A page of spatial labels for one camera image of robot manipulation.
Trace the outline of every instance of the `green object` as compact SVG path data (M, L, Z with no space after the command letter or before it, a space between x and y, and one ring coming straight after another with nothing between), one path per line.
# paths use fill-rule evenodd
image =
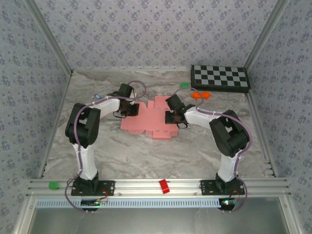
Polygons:
M189 86L190 86L189 83L181 83L181 84L180 84L180 87L181 87L181 88L185 88L185 87L189 87Z
M57 190L58 188L59 188L59 183L57 183L57 182L50 182L49 183L49 189Z

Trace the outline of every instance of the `patterned wallpaper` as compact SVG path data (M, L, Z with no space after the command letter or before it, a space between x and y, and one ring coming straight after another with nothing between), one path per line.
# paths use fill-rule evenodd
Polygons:
M35 178L67 77L22 0L0 1L0 233Z
M249 73L280 176L312 234L312 2L291 0Z
M36 0L72 69L242 66L276 0Z

